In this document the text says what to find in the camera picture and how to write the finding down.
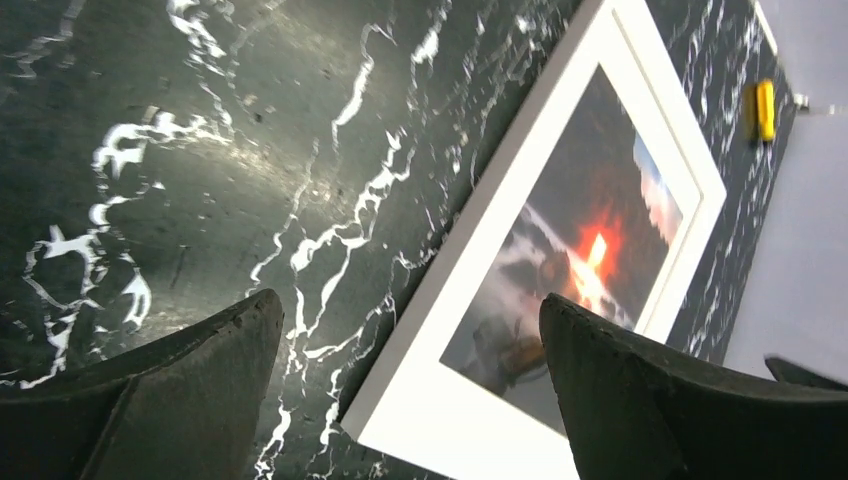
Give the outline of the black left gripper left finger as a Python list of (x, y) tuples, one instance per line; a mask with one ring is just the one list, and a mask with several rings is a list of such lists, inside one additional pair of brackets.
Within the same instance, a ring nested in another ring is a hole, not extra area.
[(5, 479), (238, 479), (283, 308), (262, 290), (119, 356), (1, 393)]

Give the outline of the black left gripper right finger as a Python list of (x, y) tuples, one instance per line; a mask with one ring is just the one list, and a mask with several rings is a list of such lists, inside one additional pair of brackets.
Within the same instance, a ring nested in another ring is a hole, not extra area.
[(843, 479), (847, 387), (777, 356), (770, 379), (551, 294), (540, 333), (582, 479)]

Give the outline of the white picture frame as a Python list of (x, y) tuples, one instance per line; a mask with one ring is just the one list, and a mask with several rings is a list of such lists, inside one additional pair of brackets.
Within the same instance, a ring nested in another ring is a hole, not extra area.
[(726, 198), (650, 9), (585, 1), (343, 416), (360, 444), (454, 479), (573, 479), (555, 431), (440, 358), (597, 69), (683, 218), (637, 326), (664, 342)]

